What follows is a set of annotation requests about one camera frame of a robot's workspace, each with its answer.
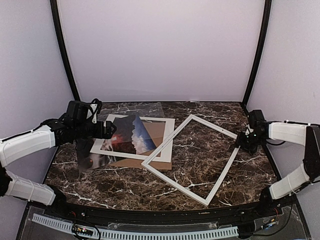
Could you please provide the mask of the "clear acrylic sheet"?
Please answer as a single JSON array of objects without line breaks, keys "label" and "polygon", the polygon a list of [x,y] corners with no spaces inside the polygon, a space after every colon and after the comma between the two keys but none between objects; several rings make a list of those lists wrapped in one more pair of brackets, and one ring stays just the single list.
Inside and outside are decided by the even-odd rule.
[{"label": "clear acrylic sheet", "polygon": [[141,128],[140,117],[163,118],[164,112],[160,102],[121,102],[104,103],[97,119],[99,121],[112,121],[117,130],[115,135],[132,136],[137,123]]}]

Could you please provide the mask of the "white picture frame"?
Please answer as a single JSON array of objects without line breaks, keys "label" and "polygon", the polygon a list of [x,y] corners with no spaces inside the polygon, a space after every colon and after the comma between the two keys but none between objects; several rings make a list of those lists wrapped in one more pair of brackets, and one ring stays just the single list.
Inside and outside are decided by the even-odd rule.
[{"label": "white picture frame", "polygon": [[220,188],[221,184],[223,183],[225,177],[227,176],[227,173],[229,172],[240,148],[235,147],[230,158],[228,159],[224,169],[222,170],[221,174],[219,175],[217,181],[215,182],[213,188],[210,190],[209,194],[206,198],[203,198],[196,193],[190,191],[186,187],[180,185],[176,181],[170,179],[166,175],[162,174],[159,170],[155,169],[153,166],[150,165],[150,163],[155,159],[155,157],[162,152],[168,145],[173,141],[173,139],[187,126],[187,124],[190,121],[196,121],[206,127],[209,127],[210,129],[213,129],[223,135],[226,135],[234,140],[237,139],[237,135],[231,131],[228,131],[218,125],[215,125],[205,119],[202,119],[194,114],[189,115],[163,142],[149,155],[147,158],[141,163],[141,166],[145,169],[147,169],[149,172],[151,172],[153,175],[161,179],[162,181],[166,182],[176,190],[180,191],[184,195],[192,198],[193,200],[197,201],[198,203],[209,206],[212,199],[216,195],[218,189]]}]

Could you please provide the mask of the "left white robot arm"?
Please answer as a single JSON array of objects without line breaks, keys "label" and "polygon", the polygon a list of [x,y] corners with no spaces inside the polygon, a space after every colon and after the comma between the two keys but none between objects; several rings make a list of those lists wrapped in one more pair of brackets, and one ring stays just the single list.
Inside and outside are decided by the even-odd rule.
[{"label": "left white robot arm", "polygon": [[20,177],[6,170],[6,167],[30,154],[79,139],[110,139],[116,130],[117,127],[111,121],[88,121],[68,125],[57,119],[48,119],[33,130],[1,139],[0,195],[50,206],[58,217],[67,218],[71,208],[58,198],[58,189]]}]

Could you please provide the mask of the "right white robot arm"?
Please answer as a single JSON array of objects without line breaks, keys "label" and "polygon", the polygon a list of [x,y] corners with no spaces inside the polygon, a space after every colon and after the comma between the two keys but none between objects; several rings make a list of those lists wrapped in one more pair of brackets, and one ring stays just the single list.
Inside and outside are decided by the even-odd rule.
[{"label": "right white robot arm", "polygon": [[258,121],[247,125],[235,145],[253,154],[267,140],[289,142],[304,147],[302,164],[283,179],[265,187],[255,205],[255,213],[266,217],[277,202],[296,194],[320,176],[320,126],[318,124]]}]

